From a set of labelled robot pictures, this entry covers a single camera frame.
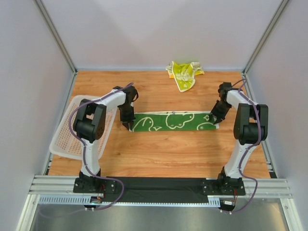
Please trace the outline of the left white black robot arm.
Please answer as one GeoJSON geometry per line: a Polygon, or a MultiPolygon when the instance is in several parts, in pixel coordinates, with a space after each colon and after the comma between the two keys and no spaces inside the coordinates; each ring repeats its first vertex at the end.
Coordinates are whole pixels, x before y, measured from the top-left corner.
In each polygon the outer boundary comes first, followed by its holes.
{"type": "Polygon", "coordinates": [[[132,83],[123,88],[116,86],[98,99],[83,99],[70,115],[69,130],[82,146],[82,168],[75,179],[74,193],[102,193],[106,178],[101,178],[99,139],[105,131],[106,115],[119,109],[120,121],[130,131],[135,120],[133,103],[138,97],[132,83]]]}

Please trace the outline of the left aluminium frame post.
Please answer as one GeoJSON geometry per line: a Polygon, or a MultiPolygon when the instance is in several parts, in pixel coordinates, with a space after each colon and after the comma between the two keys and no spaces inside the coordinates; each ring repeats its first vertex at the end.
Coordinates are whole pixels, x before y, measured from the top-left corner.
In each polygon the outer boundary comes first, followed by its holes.
{"type": "Polygon", "coordinates": [[[34,4],[36,5],[38,11],[40,12],[44,22],[46,23],[49,31],[51,32],[51,35],[53,37],[53,39],[55,40],[58,48],[60,49],[60,52],[62,53],[65,61],[67,62],[68,66],[70,67],[71,71],[75,74],[77,73],[77,68],[71,58],[71,56],[69,55],[61,37],[60,34],[58,33],[58,30],[56,29],[52,18],[44,4],[44,2],[42,0],[33,0],[34,4]]]}

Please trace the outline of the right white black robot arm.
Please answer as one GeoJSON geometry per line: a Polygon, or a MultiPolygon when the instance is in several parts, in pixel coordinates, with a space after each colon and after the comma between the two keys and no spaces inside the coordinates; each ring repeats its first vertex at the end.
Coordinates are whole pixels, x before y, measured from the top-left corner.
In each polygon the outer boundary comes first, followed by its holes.
{"type": "Polygon", "coordinates": [[[245,195],[243,178],[244,168],[251,153],[268,135],[269,108],[248,98],[242,88],[235,88],[230,82],[220,84],[220,99],[210,112],[209,118],[214,124],[222,122],[233,107],[236,117],[233,135],[235,147],[227,164],[222,168],[216,180],[202,180],[205,195],[245,195]]]}

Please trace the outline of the right aluminium frame post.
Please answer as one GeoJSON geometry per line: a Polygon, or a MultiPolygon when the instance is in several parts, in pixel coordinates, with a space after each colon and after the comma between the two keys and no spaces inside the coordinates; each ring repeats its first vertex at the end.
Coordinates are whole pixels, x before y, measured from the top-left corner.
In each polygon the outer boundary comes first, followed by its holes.
{"type": "Polygon", "coordinates": [[[281,18],[282,14],[284,13],[285,9],[289,5],[290,0],[282,0],[276,9],[273,17],[271,18],[268,26],[266,27],[264,33],[262,34],[256,48],[254,49],[252,55],[250,56],[247,64],[243,68],[242,74],[246,76],[248,74],[248,71],[251,69],[253,63],[257,59],[258,55],[260,54],[262,48],[265,46],[268,38],[270,37],[271,33],[276,27],[276,24],[278,23],[279,19],[281,18]]]}

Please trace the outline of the white plastic basket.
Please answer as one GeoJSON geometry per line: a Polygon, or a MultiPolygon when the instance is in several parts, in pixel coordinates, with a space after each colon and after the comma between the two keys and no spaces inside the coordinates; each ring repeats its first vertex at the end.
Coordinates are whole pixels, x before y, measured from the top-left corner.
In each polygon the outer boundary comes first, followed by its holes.
{"type": "MultiPolygon", "coordinates": [[[[52,154],[75,160],[82,159],[81,142],[76,139],[69,130],[69,117],[72,112],[80,105],[80,102],[83,99],[93,100],[95,98],[95,96],[89,95],[77,95],[72,98],[50,143],[49,149],[52,154]]],[[[106,114],[104,133],[98,142],[99,158],[101,158],[103,155],[104,149],[106,147],[107,140],[109,138],[112,125],[116,117],[116,111],[116,109],[112,109],[106,114]]]]}

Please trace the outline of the aluminium frame post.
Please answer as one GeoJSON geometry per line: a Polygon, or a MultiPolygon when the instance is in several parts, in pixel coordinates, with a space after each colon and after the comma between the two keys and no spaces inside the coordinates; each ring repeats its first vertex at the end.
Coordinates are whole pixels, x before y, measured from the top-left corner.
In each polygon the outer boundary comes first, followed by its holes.
{"type": "Polygon", "coordinates": [[[268,26],[266,27],[264,33],[262,34],[256,48],[254,49],[252,55],[250,56],[247,64],[243,68],[242,74],[246,76],[248,74],[248,71],[251,69],[253,63],[257,59],[258,55],[260,54],[262,48],[265,46],[268,38],[270,37],[271,33],[276,27],[276,24],[278,23],[279,19],[281,18],[282,14],[284,13],[285,9],[289,5],[290,0],[282,0],[276,9],[273,17],[271,18],[268,26]]]}
{"type": "Polygon", "coordinates": [[[68,66],[70,67],[71,71],[75,74],[77,73],[77,68],[71,58],[71,56],[69,55],[61,37],[60,34],[58,33],[58,30],[56,29],[52,18],[44,4],[44,2],[42,0],[33,0],[34,4],[36,5],[38,11],[40,12],[44,22],[46,23],[49,31],[51,32],[51,35],[53,37],[53,39],[55,40],[58,48],[60,49],[60,52],[62,53],[65,61],[67,62],[68,66]]]}

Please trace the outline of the green frog pattern towel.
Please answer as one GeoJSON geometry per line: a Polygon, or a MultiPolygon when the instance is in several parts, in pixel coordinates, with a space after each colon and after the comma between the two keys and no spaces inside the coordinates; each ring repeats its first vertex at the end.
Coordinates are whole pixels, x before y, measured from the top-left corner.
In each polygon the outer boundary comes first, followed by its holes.
{"type": "Polygon", "coordinates": [[[162,111],[136,113],[132,132],[205,131],[219,129],[209,111],[162,111]]]}

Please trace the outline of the aluminium front rail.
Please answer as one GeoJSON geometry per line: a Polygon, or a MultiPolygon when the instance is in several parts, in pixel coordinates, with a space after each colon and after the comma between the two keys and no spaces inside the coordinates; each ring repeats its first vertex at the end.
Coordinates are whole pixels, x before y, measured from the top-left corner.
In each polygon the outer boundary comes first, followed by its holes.
{"type": "MultiPolygon", "coordinates": [[[[72,194],[76,176],[35,175],[30,186],[30,194],[72,194]]],[[[257,179],[255,197],[292,198],[286,179],[257,179]]]]}

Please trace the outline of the crumpled yellow green towel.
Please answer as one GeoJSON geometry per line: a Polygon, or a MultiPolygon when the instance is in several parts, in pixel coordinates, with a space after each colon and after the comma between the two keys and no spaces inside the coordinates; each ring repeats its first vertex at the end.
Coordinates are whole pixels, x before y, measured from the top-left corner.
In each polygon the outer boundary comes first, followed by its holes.
{"type": "Polygon", "coordinates": [[[169,78],[175,80],[180,92],[190,90],[195,84],[195,76],[205,74],[199,62],[178,64],[175,61],[171,61],[166,66],[166,71],[169,78]]]}

